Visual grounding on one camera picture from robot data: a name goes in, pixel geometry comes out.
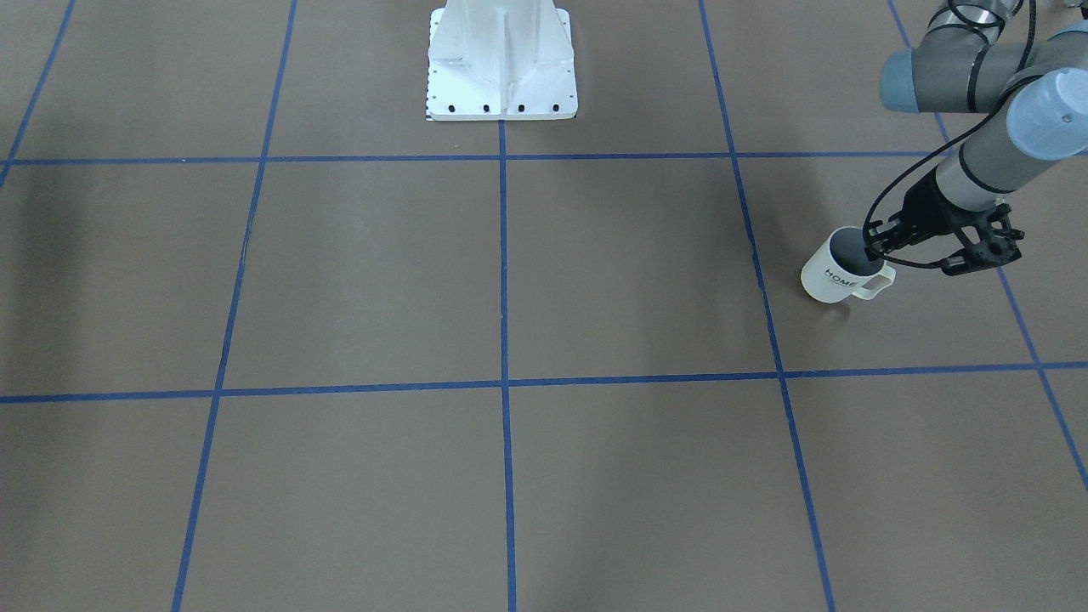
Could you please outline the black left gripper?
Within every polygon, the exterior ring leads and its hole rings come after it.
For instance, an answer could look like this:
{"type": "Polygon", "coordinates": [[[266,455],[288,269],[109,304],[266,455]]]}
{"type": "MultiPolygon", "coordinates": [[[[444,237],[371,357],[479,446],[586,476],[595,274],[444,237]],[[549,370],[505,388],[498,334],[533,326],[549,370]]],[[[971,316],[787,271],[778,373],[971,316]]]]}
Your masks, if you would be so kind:
{"type": "Polygon", "coordinates": [[[903,197],[901,209],[887,220],[887,240],[866,238],[870,260],[888,260],[898,249],[956,232],[955,206],[942,194],[936,178],[922,178],[903,197]]]}

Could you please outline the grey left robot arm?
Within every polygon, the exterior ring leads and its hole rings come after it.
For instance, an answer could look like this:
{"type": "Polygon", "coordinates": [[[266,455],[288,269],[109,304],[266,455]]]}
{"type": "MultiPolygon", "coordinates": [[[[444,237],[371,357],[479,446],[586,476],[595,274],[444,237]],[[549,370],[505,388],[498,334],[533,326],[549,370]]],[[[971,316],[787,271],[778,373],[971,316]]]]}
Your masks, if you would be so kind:
{"type": "Polygon", "coordinates": [[[887,58],[881,102],[908,113],[980,115],[979,124],[925,156],[927,172],[886,220],[868,212],[863,250],[892,264],[895,252],[952,235],[960,249],[928,264],[963,276],[1017,261],[1023,232],[1007,197],[1087,143],[1085,20],[1042,42],[1002,45],[1021,1],[947,1],[922,42],[887,58]]]}

